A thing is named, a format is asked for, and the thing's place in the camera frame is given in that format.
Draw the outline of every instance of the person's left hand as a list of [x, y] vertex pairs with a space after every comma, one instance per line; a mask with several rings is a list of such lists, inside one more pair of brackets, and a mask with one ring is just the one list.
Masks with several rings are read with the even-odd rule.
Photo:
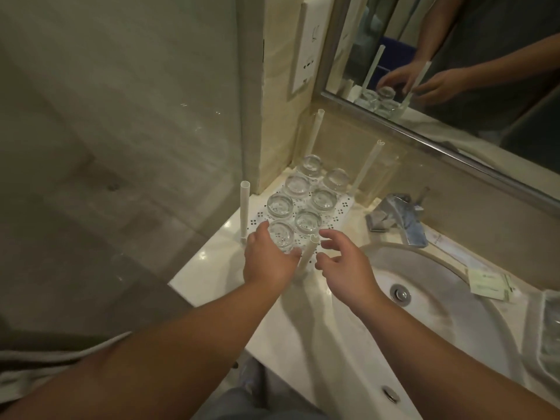
[[435, 74], [430, 80], [412, 89], [416, 101], [423, 105], [438, 105], [468, 90], [467, 68], [448, 69]]
[[282, 291], [292, 279], [300, 257], [298, 247], [284, 254], [270, 238], [268, 221], [264, 221], [247, 237], [243, 278], [246, 283], [262, 283]]

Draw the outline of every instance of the sink drain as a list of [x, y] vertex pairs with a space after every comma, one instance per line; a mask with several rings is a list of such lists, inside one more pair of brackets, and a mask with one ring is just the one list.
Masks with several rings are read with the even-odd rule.
[[389, 290], [389, 296], [400, 306], [408, 305], [412, 299], [410, 292], [402, 284], [393, 284]]
[[385, 394], [385, 396], [387, 397], [387, 399], [392, 402], [393, 404], [398, 404], [400, 402], [400, 397], [399, 395], [397, 395], [397, 393], [389, 388], [388, 386], [382, 386], [382, 391]]

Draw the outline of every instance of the mirror frame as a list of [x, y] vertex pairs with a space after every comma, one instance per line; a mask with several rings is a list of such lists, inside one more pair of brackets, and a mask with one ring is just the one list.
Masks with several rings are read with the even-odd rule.
[[536, 190], [527, 184], [517, 181], [501, 172], [481, 164], [468, 156], [461, 155], [439, 143], [423, 137], [407, 128], [397, 125], [381, 116], [361, 108], [349, 101], [326, 91], [326, 83], [330, 76], [330, 70], [334, 62], [342, 28], [348, 13], [351, 0], [334, 0], [329, 27], [326, 33], [323, 53], [317, 72], [317, 79], [313, 89], [314, 100], [320, 100], [326, 108], [331, 111], [345, 113], [360, 122], [383, 133], [388, 133], [402, 143], [415, 147], [428, 155], [438, 158], [467, 174], [472, 175], [513, 197], [523, 200], [528, 204], [540, 209], [556, 218], [560, 218], [560, 200], [548, 194]]

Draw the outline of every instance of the person's right hand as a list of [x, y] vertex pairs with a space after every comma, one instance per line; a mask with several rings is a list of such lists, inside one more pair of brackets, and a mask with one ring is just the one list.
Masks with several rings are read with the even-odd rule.
[[424, 61], [414, 60], [408, 65], [396, 68], [379, 80], [377, 90], [381, 87], [395, 87], [397, 84], [405, 83], [402, 93], [408, 94], [425, 64]]
[[337, 230], [319, 230], [325, 249], [334, 249], [340, 256], [330, 258], [326, 253], [317, 254], [315, 268], [323, 271], [326, 282], [342, 303], [360, 316], [368, 307], [385, 298], [375, 281], [367, 256], [346, 236]]

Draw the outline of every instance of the marble countertop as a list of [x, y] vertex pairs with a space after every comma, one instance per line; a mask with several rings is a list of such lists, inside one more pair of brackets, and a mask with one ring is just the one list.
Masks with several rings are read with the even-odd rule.
[[[251, 196], [249, 218], [255, 215], [258, 207], [266, 202], [289, 173], [289, 169], [285, 170], [261, 195]], [[342, 226], [342, 231], [358, 246], [371, 242], [363, 224], [363, 216], [370, 210], [355, 204]], [[385, 234], [386, 239], [392, 236], [388, 244], [394, 244], [395, 235], [398, 234]], [[450, 264], [459, 273], [461, 268], [465, 269], [465, 265], [432, 244], [425, 251], [429, 256]], [[240, 243], [238, 210], [175, 275], [170, 286], [193, 306], [200, 306], [241, 285], [243, 266], [244, 247]], [[520, 349], [527, 307], [526, 294], [535, 289], [515, 277], [513, 279], [514, 285], [520, 289], [514, 303], [493, 303]], [[353, 393], [362, 391], [367, 394], [361, 400], [368, 402], [366, 409], [372, 417], [377, 414], [379, 418], [419, 418], [417, 413], [389, 402], [380, 391], [361, 388], [357, 377], [349, 377], [348, 372], [356, 371], [359, 366], [351, 365], [352, 361], [335, 322], [332, 303], [332, 294], [324, 278], [320, 272], [310, 269], [307, 277], [292, 283], [271, 308], [246, 350], [333, 418], [344, 418], [347, 415], [346, 408], [353, 404], [348, 398], [355, 398], [356, 395], [349, 396], [345, 392], [349, 388]], [[540, 382], [527, 373], [524, 373], [524, 379], [528, 388], [560, 407], [556, 398]]]
[[[354, 102], [361, 88], [360, 85], [355, 85], [347, 100]], [[433, 141], [448, 141], [462, 154], [470, 155], [476, 161], [560, 200], [560, 175], [549, 169], [410, 107], [394, 122]]]

